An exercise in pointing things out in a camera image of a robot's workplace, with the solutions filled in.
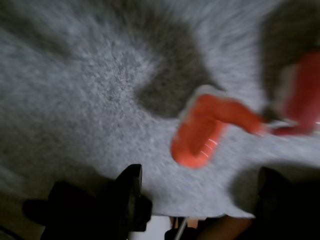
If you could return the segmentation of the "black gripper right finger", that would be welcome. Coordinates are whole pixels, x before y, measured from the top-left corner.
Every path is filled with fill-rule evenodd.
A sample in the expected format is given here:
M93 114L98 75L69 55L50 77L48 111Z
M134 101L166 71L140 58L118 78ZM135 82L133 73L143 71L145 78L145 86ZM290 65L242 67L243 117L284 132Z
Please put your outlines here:
M256 202L258 240L318 240L320 238L320 181L290 181L262 167Z

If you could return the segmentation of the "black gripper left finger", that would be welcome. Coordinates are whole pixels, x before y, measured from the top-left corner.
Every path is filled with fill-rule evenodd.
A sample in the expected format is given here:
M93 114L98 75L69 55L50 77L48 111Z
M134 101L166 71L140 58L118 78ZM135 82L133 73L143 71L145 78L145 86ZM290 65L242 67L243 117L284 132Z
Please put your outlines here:
M93 195L80 187L76 189L82 206L75 219L77 226L71 240L126 240L134 226L136 203L141 197L142 165L131 164L114 181L108 182Z

